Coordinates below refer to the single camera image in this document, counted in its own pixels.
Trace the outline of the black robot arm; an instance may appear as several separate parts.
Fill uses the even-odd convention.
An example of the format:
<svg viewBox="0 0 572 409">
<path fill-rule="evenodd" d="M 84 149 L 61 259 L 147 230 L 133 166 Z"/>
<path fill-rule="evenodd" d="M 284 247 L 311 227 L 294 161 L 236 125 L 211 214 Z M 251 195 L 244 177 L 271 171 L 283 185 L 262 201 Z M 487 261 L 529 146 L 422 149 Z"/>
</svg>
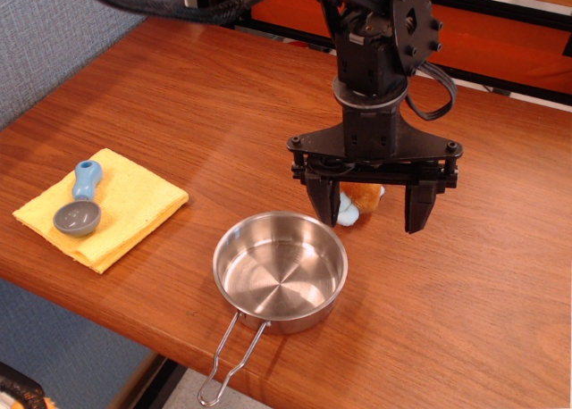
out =
<svg viewBox="0 0 572 409">
<path fill-rule="evenodd" d="M 405 229 L 422 230 L 436 197 L 458 182 L 461 144 L 416 129 L 401 115 L 422 72 L 451 96 L 451 77 L 429 62 L 442 23 L 429 0 L 318 0 L 334 43 L 332 87 L 341 123 L 288 140 L 293 176 L 324 224 L 337 223 L 343 182 L 405 187 Z"/>
</svg>

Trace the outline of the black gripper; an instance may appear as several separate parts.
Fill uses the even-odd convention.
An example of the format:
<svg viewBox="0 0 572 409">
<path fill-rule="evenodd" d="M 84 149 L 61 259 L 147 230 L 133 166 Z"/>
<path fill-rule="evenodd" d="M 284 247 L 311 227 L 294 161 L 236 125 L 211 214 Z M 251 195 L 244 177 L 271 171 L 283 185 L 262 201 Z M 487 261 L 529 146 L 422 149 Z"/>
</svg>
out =
<svg viewBox="0 0 572 409">
<path fill-rule="evenodd" d="M 398 106 L 343 108 L 342 122 L 291 137 L 294 179 L 307 186 L 317 218 L 330 227 L 338 220 L 340 182 L 406 186 L 405 229 L 425 228 L 438 189 L 458 185 L 457 160 L 463 146 L 423 132 L 405 121 Z M 434 184 L 421 184 L 424 181 Z"/>
</svg>

